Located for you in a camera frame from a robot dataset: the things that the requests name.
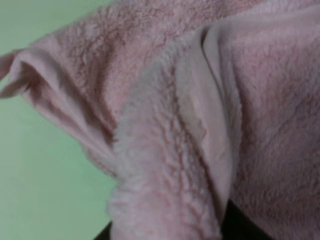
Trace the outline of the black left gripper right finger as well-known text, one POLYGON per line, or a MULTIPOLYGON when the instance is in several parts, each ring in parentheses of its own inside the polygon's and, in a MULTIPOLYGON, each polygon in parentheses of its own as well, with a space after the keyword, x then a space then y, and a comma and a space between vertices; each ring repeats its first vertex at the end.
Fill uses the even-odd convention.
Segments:
POLYGON ((223 240, 272 240, 231 200, 224 203, 217 201, 217 216, 221 225, 223 240))

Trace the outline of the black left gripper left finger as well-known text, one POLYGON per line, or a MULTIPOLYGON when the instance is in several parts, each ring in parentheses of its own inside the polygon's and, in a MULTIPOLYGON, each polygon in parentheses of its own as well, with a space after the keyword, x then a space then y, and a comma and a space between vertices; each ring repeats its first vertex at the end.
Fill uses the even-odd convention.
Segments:
POLYGON ((95 238, 94 240, 111 240, 111 230, 113 223, 110 222, 95 238))

